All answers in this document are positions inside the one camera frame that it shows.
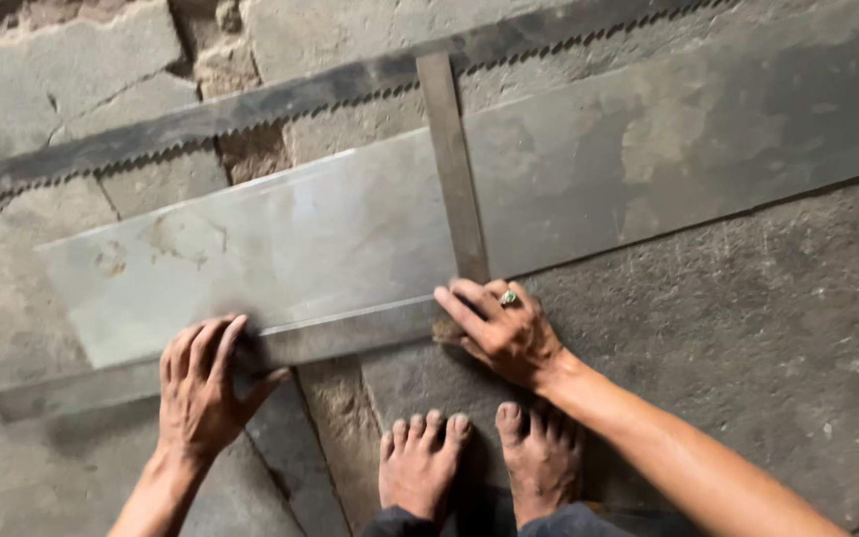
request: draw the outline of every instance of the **right hand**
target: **right hand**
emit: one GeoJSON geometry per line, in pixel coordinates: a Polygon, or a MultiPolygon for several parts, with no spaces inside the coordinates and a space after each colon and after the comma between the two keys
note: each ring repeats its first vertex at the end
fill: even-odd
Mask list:
{"type": "Polygon", "coordinates": [[[280,369],[257,382],[245,397],[235,395],[232,352],[246,324],[244,315],[197,323],[161,353],[161,455],[208,465],[289,377],[288,370],[280,369]]]}
{"type": "Polygon", "coordinates": [[[518,283],[495,280],[480,286],[459,279],[448,288],[436,287],[433,296],[468,334],[460,340],[463,348],[507,380],[535,390],[555,371],[565,348],[538,299],[518,283]],[[507,290],[515,292],[518,300],[503,307],[499,298],[507,290]],[[486,319],[463,304],[460,297],[486,319]]]}

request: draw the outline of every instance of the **bare foot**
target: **bare foot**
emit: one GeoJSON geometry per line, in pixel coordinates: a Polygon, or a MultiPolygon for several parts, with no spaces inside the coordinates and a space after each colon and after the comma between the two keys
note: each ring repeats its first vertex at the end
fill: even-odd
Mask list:
{"type": "Polygon", "coordinates": [[[470,419],[456,414],[446,421],[446,439],[437,441],[443,414],[414,414],[410,424],[397,420],[380,439],[380,505],[399,506],[419,518],[442,524],[446,493],[456,475],[459,454],[470,437],[470,419]]]}
{"type": "Polygon", "coordinates": [[[526,436],[519,405],[504,402],[495,414],[513,490],[515,525],[520,530],[571,503],[578,493],[585,431],[555,407],[541,410],[531,411],[526,436]]]}

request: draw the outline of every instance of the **concrete floor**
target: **concrete floor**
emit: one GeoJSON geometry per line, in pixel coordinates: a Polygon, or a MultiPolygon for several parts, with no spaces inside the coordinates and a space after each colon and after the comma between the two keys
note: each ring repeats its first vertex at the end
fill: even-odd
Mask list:
{"type": "MultiPolygon", "coordinates": [[[[554,3],[561,2],[176,0],[168,8],[161,0],[38,0],[18,10],[0,3],[0,157],[187,104],[196,87],[211,96],[283,80],[554,3]],[[96,35],[108,44],[101,51],[88,46],[96,35]],[[140,62],[132,61],[134,43],[147,53],[140,62]],[[44,83],[41,73],[50,74],[44,83]]],[[[742,0],[616,31],[463,80],[463,103],[479,110],[818,3],[742,0]]],[[[217,152],[73,179],[2,203],[0,386],[90,367],[33,247],[424,121],[419,95],[405,93],[221,140],[217,152]]],[[[859,178],[852,179],[547,270],[528,285],[588,363],[859,534],[859,178]]],[[[222,455],[184,534],[358,533],[378,509],[380,430],[431,407],[472,416],[481,435],[466,466],[504,482],[492,419],[498,401],[519,394],[465,357],[414,345],[304,366],[297,377],[261,410],[249,437],[222,455]],[[281,408],[299,410],[282,416],[281,408]],[[275,442],[280,428],[294,432],[289,443],[275,442]]],[[[0,535],[105,531],[154,446],[156,404],[0,423],[0,535]]],[[[663,503],[604,446],[587,474],[591,499],[663,503]]]]}

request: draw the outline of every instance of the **left hand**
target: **left hand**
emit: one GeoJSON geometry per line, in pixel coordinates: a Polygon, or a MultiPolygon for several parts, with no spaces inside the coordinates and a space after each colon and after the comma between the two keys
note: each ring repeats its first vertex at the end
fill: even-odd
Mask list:
{"type": "Polygon", "coordinates": [[[226,316],[184,329],[161,354],[161,453],[210,463],[244,430],[283,380],[271,372],[243,399],[231,386],[231,354],[247,317],[226,316]]]}

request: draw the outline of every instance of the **green gemstone ring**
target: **green gemstone ring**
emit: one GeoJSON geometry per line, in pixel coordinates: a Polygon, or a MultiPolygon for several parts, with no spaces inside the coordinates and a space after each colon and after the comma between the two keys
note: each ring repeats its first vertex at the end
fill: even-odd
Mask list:
{"type": "Polygon", "coordinates": [[[507,290],[506,292],[502,293],[502,297],[499,298],[499,305],[505,307],[509,304],[515,303],[515,301],[517,300],[519,300],[519,295],[515,294],[514,291],[507,290]]]}

